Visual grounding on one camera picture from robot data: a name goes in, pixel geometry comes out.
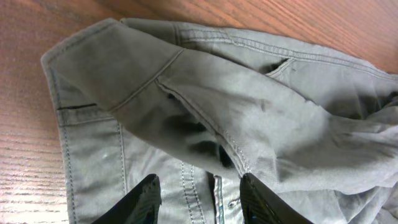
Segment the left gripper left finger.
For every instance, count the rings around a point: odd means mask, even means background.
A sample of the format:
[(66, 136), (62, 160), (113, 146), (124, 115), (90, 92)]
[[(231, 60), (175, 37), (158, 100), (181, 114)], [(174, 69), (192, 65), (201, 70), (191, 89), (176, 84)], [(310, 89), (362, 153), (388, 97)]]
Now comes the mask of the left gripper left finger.
[(157, 224), (161, 204), (159, 177), (149, 174), (93, 224)]

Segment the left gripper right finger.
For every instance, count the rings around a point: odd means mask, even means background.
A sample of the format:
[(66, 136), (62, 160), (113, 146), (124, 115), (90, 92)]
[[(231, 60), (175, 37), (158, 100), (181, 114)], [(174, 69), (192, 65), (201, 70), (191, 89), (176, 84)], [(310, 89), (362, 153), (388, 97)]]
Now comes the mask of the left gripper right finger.
[(239, 190), (245, 224), (312, 224), (251, 173), (242, 176)]

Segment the grey shorts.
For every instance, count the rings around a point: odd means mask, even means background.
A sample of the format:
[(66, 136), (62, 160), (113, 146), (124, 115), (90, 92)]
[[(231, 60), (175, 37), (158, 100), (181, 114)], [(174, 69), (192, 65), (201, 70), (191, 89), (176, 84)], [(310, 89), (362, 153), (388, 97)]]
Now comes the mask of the grey shorts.
[(254, 174), (313, 223), (397, 222), (397, 75), (251, 30), (106, 19), (41, 59), (70, 223), (145, 176), (159, 223), (242, 223)]

